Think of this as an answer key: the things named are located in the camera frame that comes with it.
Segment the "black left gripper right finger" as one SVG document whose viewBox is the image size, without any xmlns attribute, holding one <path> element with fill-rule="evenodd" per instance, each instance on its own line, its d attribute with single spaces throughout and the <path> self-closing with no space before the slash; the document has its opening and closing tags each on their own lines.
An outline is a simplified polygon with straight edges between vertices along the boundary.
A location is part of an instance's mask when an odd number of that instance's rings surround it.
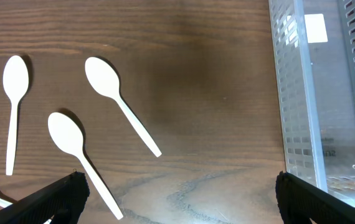
<svg viewBox="0 0 355 224">
<path fill-rule="evenodd" d="M 275 192 L 285 224 L 355 224 L 354 207 L 290 173 L 279 173 Z"/>
</svg>

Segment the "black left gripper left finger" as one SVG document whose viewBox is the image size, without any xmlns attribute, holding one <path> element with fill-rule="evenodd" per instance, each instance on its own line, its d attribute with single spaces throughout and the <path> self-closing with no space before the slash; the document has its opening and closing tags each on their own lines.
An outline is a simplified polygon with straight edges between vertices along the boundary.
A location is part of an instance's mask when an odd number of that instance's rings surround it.
<svg viewBox="0 0 355 224">
<path fill-rule="evenodd" d="M 0 224 L 77 223 L 90 190 L 85 174 L 64 178 L 0 210 Z"/>
</svg>

